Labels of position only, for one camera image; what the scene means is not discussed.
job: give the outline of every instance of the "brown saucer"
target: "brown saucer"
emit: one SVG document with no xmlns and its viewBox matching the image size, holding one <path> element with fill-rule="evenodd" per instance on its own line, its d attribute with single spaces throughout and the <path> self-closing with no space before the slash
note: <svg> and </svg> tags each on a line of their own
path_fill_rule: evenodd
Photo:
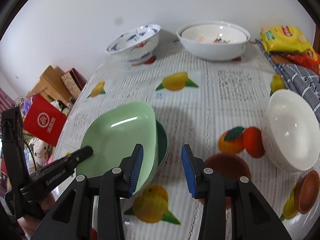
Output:
<svg viewBox="0 0 320 240">
<path fill-rule="evenodd" d="M 218 172 L 221 176 L 238 179 L 246 176 L 251 179 L 250 169 L 247 163 L 239 156 L 230 153 L 218 153 L 204 161 L 207 168 L 211 168 Z M 226 209 L 231 207 L 230 198 L 226 197 Z"/>
<path fill-rule="evenodd" d="M 315 204 L 320 187 L 319 174 L 310 171 L 296 185 L 294 192 L 294 207 L 301 214 L 307 214 Z"/>
</svg>

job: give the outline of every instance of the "circular logo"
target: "circular logo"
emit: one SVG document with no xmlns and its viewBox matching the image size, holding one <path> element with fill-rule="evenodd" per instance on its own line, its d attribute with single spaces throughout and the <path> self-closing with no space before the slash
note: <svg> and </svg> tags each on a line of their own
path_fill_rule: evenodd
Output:
<svg viewBox="0 0 320 240">
<path fill-rule="evenodd" d="M 45 128 L 49 124 L 49 116 L 47 113 L 43 112 L 38 115 L 38 125 L 42 128 Z"/>
</svg>

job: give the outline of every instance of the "lemon print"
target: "lemon print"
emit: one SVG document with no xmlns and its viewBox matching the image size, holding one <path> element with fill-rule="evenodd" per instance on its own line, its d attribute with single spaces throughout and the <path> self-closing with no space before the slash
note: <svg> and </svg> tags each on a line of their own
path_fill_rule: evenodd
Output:
<svg viewBox="0 0 320 240">
<path fill-rule="evenodd" d="M 284 204 L 283 212 L 280 217 L 280 220 L 283 221 L 285 219 L 292 219 L 294 218 L 298 211 L 294 207 L 294 192 L 296 189 L 296 185 L 292 188 L 290 192 L 290 197 L 287 199 L 287 201 Z"/>
<path fill-rule="evenodd" d="M 105 81 L 100 81 L 91 91 L 91 94 L 88 97 L 96 97 L 99 94 L 105 94 L 106 92 L 104 91 L 104 84 Z"/>
<path fill-rule="evenodd" d="M 147 223 L 157 223 L 162 220 L 180 225 L 179 220 L 169 211 L 168 200 L 168 193 L 163 187 L 148 186 L 142 195 L 135 198 L 132 208 L 129 208 L 124 214 L 135 215 Z"/>
<path fill-rule="evenodd" d="M 270 82 L 270 96 L 279 89 L 285 89 L 284 82 L 279 75 L 273 75 L 272 81 Z"/>
<path fill-rule="evenodd" d="M 188 77 L 187 72 L 177 72 L 165 77 L 162 80 L 162 83 L 156 88 L 156 91 L 164 88 L 170 91 L 178 91 L 184 87 L 198 88 L 199 86 Z"/>
</svg>

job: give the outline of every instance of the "pink curtain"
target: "pink curtain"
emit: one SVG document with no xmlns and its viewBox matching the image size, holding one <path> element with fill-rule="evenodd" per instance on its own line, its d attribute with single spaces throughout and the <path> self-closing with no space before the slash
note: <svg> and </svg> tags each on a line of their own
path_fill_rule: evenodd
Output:
<svg viewBox="0 0 320 240">
<path fill-rule="evenodd" d="M 14 101 L 0 88 L 0 124 L 1 124 L 1 113 L 4 110 L 14 107 Z"/>
</svg>

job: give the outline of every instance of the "yellow chip bag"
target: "yellow chip bag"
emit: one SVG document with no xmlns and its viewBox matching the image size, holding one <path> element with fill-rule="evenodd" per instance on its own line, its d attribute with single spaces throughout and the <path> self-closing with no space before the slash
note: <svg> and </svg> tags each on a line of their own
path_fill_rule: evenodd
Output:
<svg viewBox="0 0 320 240">
<path fill-rule="evenodd" d="M 304 34 L 294 26 L 277 26 L 262 28 L 260 32 L 262 45 L 267 53 L 314 51 Z"/>
</svg>

